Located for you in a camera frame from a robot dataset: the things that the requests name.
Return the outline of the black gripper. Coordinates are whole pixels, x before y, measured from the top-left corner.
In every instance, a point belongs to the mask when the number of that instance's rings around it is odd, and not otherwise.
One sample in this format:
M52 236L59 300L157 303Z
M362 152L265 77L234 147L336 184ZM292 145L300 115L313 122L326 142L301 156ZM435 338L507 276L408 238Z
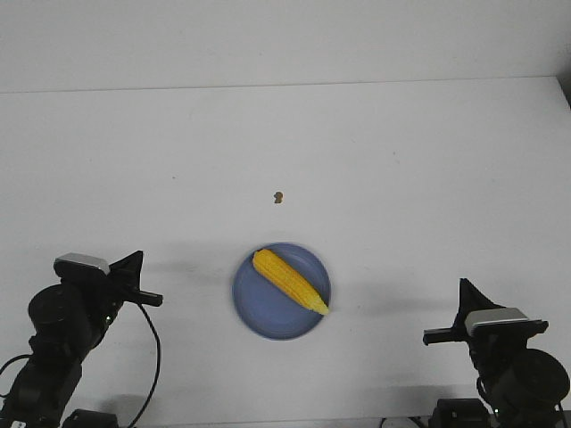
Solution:
M512 357L526 349L529 339L545 333L549 327L546 320L523 318L475 324L469 321L466 325L470 313L496 309L505 307L484 296L467 278L460 278L459 308L452 326L425 330L422 342L425 345L465 342L474 356Z
M110 297L109 317L116 317L125 302L151 307L160 307L163 296L140 290L140 277L144 261L144 252L135 251L127 257L110 265L107 292Z

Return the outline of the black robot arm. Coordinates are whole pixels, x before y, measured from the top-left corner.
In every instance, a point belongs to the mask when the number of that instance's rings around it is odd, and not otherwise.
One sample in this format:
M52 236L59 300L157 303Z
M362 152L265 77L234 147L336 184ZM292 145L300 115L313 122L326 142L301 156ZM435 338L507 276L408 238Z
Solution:
M54 260L58 284L38 292L28 306L35 333L31 352L2 397L3 427L116 427L113 413L64 410L82 376L87 355L103 340L124 303L160 307L160 294L140 288L144 261L135 251L114 263L79 253Z
M428 426L567 427L561 402L570 392L570 377L556 358L528 345L548 326L546 320L492 302L468 279L460 279L452 325L424 331L423 343L466 343L479 396L437 400Z

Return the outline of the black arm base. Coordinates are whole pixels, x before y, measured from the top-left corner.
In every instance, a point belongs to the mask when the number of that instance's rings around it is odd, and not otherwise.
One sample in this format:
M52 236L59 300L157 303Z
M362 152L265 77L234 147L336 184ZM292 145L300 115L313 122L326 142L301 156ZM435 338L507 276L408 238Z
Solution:
M439 399L429 417L430 428L488 428L490 416L479 399Z
M62 423L62 428L118 428L115 414L75 409Z

